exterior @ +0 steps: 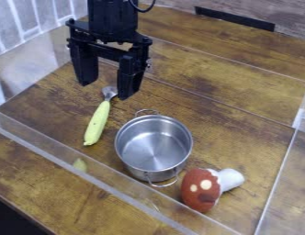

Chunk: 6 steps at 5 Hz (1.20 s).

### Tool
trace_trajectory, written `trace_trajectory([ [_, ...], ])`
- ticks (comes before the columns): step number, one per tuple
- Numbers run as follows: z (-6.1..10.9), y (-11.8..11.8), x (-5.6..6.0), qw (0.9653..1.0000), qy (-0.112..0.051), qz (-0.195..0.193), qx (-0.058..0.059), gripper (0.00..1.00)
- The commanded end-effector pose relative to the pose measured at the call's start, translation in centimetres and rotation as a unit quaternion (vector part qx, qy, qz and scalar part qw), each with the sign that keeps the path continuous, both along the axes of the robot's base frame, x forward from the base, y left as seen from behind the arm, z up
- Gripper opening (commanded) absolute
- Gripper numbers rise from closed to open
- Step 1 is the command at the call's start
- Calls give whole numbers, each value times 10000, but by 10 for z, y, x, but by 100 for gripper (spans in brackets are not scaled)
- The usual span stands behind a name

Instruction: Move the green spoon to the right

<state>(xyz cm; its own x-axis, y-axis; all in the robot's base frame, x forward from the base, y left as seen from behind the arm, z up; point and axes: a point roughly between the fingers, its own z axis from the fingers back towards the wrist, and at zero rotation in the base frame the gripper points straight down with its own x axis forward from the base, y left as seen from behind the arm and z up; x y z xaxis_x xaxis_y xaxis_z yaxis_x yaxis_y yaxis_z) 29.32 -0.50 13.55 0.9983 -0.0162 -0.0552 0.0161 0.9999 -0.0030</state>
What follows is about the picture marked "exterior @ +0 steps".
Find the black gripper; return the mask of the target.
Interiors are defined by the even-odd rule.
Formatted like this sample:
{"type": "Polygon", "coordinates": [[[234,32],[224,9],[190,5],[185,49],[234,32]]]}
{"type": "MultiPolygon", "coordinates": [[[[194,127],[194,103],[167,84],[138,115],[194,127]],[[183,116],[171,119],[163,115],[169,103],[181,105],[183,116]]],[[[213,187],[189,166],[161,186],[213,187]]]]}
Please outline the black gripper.
{"type": "Polygon", "coordinates": [[[119,60],[118,98],[129,99],[141,88],[145,61],[153,40],[138,29],[138,14],[150,11],[138,0],[87,0],[87,20],[70,19],[69,50],[74,72],[82,86],[99,77],[99,59],[119,60]]]}

